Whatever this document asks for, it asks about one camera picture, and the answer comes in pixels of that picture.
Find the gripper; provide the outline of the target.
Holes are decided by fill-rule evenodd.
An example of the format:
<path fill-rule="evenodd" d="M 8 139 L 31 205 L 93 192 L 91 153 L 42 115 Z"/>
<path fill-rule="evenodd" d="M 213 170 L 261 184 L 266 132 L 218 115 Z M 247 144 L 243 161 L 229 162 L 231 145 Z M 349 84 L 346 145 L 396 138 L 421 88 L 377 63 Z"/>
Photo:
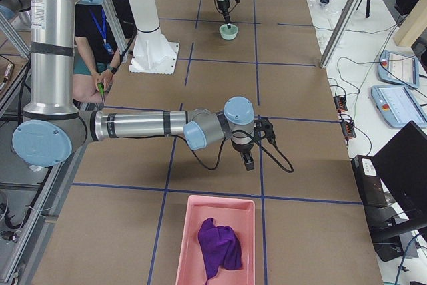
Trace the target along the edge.
<path fill-rule="evenodd" d="M 241 158 L 246 170 L 254 170 L 254 159 L 251 154 L 251 149 L 254 146 L 251 135 L 243 132 L 235 132 L 231 137 L 233 148 L 241 152 Z"/>
<path fill-rule="evenodd" d="M 230 8 L 230 0 L 216 0 L 216 5 L 218 11 L 223 15 L 224 21 L 227 25 L 231 24 L 229 8 Z"/>

